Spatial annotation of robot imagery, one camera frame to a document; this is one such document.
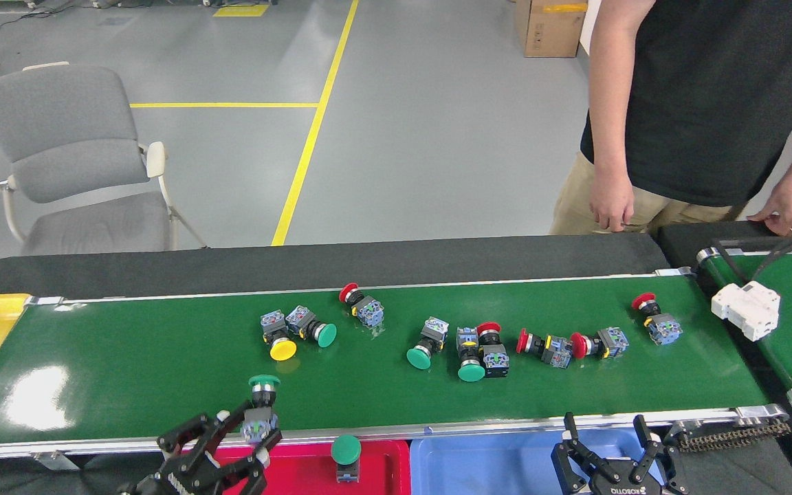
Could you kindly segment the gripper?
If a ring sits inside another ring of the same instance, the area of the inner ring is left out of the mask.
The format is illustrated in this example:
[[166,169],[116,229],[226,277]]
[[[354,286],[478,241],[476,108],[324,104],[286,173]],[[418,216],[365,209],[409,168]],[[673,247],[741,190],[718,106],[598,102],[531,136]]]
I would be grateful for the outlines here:
[[[610,465],[585,447],[579,439],[574,414],[564,416],[565,430],[562,441],[552,450],[552,461],[562,492],[593,492],[594,494],[663,494],[664,492],[686,492],[684,476],[679,473],[682,460],[675,447],[664,444],[660,436],[653,433],[644,415],[634,417],[634,429],[643,447],[640,461],[628,477],[619,481],[610,480]],[[653,463],[663,477],[663,485],[654,477],[648,477]]]
[[[119,485],[118,494],[223,494],[235,485],[242,485],[240,494],[261,494],[267,487],[270,451],[282,441],[283,433],[273,430],[250,454],[220,463],[215,451],[243,419],[242,411],[227,412],[224,419],[204,413],[170,430],[158,438],[166,460],[157,472],[137,483]],[[196,480],[164,476],[170,474],[196,475]]]

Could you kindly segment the person's right hand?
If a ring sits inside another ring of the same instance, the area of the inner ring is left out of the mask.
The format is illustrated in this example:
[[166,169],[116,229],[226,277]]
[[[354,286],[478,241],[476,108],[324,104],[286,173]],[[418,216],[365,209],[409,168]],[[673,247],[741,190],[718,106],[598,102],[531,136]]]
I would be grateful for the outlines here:
[[590,210],[594,223],[607,232],[624,232],[634,215],[634,187],[624,168],[594,167]]

